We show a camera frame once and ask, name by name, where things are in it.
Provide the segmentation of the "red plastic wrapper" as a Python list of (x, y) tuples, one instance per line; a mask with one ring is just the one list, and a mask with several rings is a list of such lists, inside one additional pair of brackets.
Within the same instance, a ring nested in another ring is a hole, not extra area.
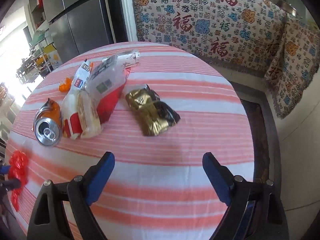
[(19, 196), (22, 193), (23, 187), (27, 184), (27, 168), (29, 164), (29, 159), (25, 153), (15, 150), (9, 159), (9, 179), (17, 179), (20, 182), (18, 188), (13, 189), (11, 194), (11, 203), (16, 212), (19, 211)]

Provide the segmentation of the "crushed orange soda can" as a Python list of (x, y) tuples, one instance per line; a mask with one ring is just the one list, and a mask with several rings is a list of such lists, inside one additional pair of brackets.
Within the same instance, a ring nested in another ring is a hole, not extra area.
[(62, 137), (62, 118), (60, 106), (48, 98), (47, 102), (37, 111), (33, 132), (36, 140), (43, 146), (55, 146)]

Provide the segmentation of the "red white paper cup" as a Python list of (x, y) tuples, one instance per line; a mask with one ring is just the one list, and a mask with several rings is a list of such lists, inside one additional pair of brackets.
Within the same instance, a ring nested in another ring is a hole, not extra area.
[(77, 110), (78, 95), (79, 90), (70, 90), (61, 105), (63, 136), (74, 140), (82, 133)]

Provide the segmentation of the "clear cracker packet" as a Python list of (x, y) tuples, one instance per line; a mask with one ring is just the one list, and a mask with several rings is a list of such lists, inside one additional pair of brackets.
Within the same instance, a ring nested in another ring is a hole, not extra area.
[(102, 131), (99, 116), (91, 97), (85, 90), (81, 90), (78, 94), (76, 109), (82, 129), (80, 138), (88, 139), (99, 135)]

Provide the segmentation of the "orange white snack wrapper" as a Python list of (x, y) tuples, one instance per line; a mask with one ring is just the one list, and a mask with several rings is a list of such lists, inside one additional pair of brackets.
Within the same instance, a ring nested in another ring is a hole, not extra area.
[(62, 93), (66, 93), (70, 90), (72, 84), (72, 80), (70, 78), (66, 78), (63, 83), (59, 85), (59, 91)]

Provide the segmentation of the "gold black snack wrapper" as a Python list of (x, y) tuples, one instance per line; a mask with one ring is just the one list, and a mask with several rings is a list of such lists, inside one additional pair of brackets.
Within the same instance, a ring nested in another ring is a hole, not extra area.
[(147, 84), (128, 85), (123, 94), (144, 136), (154, 137), (175, 126), (181, 119)]

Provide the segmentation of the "metal storage rack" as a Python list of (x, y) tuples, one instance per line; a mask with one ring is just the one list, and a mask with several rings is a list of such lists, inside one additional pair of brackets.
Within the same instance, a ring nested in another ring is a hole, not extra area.
[(33, 37), (29, 28), (25, 27), (25, 35), (29, 41), (29, 56), (22, 59), (16, 77), (21, 84), (32, 83), (38, 76), (45, 78), (49, 73), (62, 64), (49, 28), (35, 31)]

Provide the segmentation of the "red flat snack packet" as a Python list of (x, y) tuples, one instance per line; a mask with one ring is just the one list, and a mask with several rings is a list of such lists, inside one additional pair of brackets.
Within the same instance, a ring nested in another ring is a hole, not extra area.
[(116, 84), (110, 92), (108, 92), (98, 103), (97, 106), (97, 114), (99, 116), (99, 120), (101, 124), (108, 122), (113, 113), (120, 97), (122, 91), (126, 85), (127, 79), (131, 72), (131, 68), (124, 70), (124, 81), (121, 81), (120, 84)]

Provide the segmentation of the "pink striped tablecloth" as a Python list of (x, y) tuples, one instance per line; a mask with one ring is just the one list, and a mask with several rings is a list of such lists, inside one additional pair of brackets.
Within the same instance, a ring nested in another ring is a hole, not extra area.
[[(142, 134), (125, 99), (120, 99), (103, 131), (92, 139), (62, 138), (40, 145), (32, 131), (39, 108), (62, 102), (59, 84), (84, 60), (95, 66), (113, 54), (137, 50), (129, 85), (148, 85), (180, 115), (174, 127), (156, 137)], [(214, 68), (180, 49), (147, 42), (124, 42), (83, 53), (50, 73), (31, 93), (9, 134), (6, 155), (29, 158), (28, 183), (19, 198), (16, 220), (23, 231), (42, 186), (84, 174), (110, 151), (116, 164), (92, 211), (108, 239), (209, 239), (226, 206), (203, 168), (211, 152), (233, 174), (253, 179), (254, 151), (243, 105), (232, 85)]]

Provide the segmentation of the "grey refrigerator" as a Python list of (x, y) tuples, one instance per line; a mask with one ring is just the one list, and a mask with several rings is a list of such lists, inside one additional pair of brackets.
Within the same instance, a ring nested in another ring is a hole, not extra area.
[(43, 0), (43, 7), (63, 63), (114, 43), (105, 0)]

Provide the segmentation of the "patterned fu character cloth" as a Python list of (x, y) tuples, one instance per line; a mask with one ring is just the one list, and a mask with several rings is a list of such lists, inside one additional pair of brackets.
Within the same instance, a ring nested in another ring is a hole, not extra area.
[(269, 0), (133, 0), (137, 38), (264, 80), (287, 117), (319, 69), (319, 29)]

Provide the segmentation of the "steel pot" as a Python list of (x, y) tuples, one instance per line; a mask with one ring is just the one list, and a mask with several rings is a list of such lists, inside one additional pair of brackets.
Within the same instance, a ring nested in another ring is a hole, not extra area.
[(296, 8), (292, 6), (292, 4), (288, 3), (286, 0), (278, 0), (276, 5), (280, 7), (280, 9), (284, 10), (286, 13), (295, 16), (297, 18), (301, 18)]

